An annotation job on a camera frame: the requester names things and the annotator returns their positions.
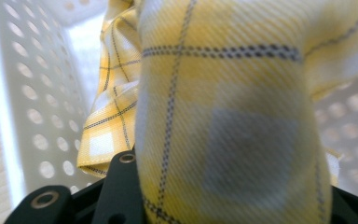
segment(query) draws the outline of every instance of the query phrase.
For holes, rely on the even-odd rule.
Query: yellow fabric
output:
[[[101,40],[80,168],[136,143],[150,223],[329,223],[312,100],[358,74],[358,0],[111,0]]]

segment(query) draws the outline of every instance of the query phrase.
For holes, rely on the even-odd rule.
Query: folded cloth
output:
[[[101,40],[80,168],[136,142],[149,223],[329,223],[312,104],[358,74],[358,1],[111,0]]]

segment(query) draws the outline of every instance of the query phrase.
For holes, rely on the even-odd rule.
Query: yellow plaid cloth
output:
[[[111,0],[101,40],[79,167],[136,143],[150,223],[329,222],[312,101],[358,74],[358,0]]]

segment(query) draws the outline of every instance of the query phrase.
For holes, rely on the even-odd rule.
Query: black metal part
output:
[[[110,163],[106,179],[72,196],[63,186],[47,186],[34,191],[11,213],[6,223],[144,224],[145,210],[133,153],[132,150],[117,154]],[[52,191],[58,193],[54,202],[55,194],[49,193]],[[332,191],[330,223],[357,224],[358,197],[335,187]]]

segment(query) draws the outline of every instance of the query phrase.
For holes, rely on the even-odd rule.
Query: laundry basket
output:
[[[0,127],[13,205],[46,185],[75,192],[96,92],[103,0],[0,0]],[[358,195],[358,80],[315,106],[323,142],[343,153],[340,187]]]

